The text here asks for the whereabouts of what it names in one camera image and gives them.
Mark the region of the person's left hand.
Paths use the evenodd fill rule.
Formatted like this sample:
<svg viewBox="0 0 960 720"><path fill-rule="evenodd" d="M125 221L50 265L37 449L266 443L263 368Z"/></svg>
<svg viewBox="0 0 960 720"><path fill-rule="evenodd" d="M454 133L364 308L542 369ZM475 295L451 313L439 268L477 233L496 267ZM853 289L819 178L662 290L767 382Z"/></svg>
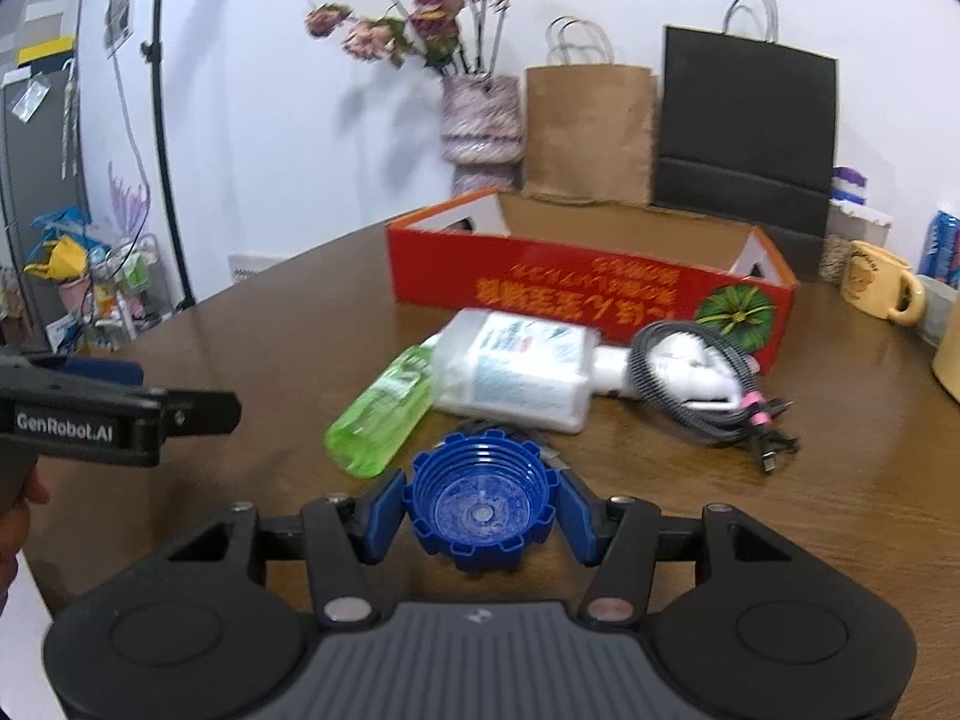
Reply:
<svg viewBox="0 0 960 720"><path fill-rule="evenodd" d="M18 553L28 541L31 512L36 505L46 505L50 494L37 468L32 468L23 489L11 509L0 518L0 598L7 604L7 596L18 574Z"/></svg>

